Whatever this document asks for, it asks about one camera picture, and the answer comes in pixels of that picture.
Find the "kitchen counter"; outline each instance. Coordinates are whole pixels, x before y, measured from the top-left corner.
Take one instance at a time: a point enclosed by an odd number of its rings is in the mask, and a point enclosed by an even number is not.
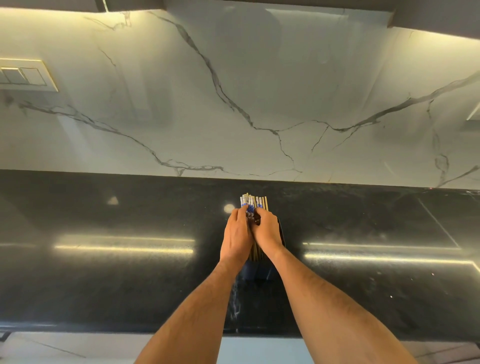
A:
[[[480,194],[0,170],[0,331],[155,332],[268,196],[287,248],[402,340],[480,341]],[[237,279],[224,334],[298,337],[280,279]]]

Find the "forearm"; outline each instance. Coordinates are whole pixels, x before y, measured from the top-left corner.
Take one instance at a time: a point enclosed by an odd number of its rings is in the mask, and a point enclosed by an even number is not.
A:
[[[216,363],[237,268],[220,262],[145,346],[136,363]]]
[[[316,363],[416,363],[380,321],[286,249],[271,259]]]

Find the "bundle of chopsticks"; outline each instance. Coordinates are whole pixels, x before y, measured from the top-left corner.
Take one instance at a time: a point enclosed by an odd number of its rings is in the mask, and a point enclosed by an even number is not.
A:
[[[240,197],[240,205],[248,205],[247,218],[257,225],[260,225],[260,216],[255,213],[255,209],[261,207],[268,211],[268,201],[266,196],[258,197],[246,193]],[[252,249],[250,250],[248,258],[254,262],[265,259],[265,254],[255,240],[253,241]]]

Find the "black container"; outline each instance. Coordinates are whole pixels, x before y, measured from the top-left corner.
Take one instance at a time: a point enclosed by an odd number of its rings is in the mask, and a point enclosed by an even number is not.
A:
[[[278,221],[278,229],[280,230],[280,238],[282,239],[282,244],[284,247],[285,239],[283,238],[282,226],[280,225],[280,220]],[[255,279],[264,279],[264,280],[274,280],[277,279],[279,274],[273,265],[272,261],[264,254],[265,259],[254,262],[248,259],[243,265],[240,271],[240,277],[244,280],[255,280]]]

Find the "person's right arm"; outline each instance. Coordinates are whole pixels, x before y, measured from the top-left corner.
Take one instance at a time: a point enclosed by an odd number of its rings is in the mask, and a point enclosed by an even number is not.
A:
[[[316,364],[416,364],[397,338],[372,314],[317,276],[280,239],[275,215],[262,208],[256,241],[277,268],[295,320]]]

